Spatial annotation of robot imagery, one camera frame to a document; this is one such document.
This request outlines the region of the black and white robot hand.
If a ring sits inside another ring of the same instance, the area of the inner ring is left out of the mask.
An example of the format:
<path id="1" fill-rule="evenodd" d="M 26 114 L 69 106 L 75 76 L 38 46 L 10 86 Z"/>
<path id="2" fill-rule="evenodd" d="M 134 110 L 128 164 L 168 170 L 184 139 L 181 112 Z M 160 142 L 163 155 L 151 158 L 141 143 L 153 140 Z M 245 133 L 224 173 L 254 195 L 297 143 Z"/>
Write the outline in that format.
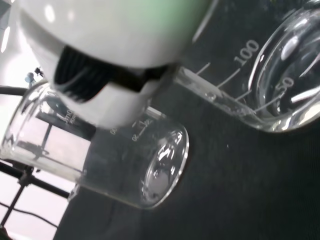
<path id="1" fill-rule="evenodd" d="M 19 0 L 17 25 L 62 102 L 104 129 L 128 125 L 177 71 L 213 0 Z"/>

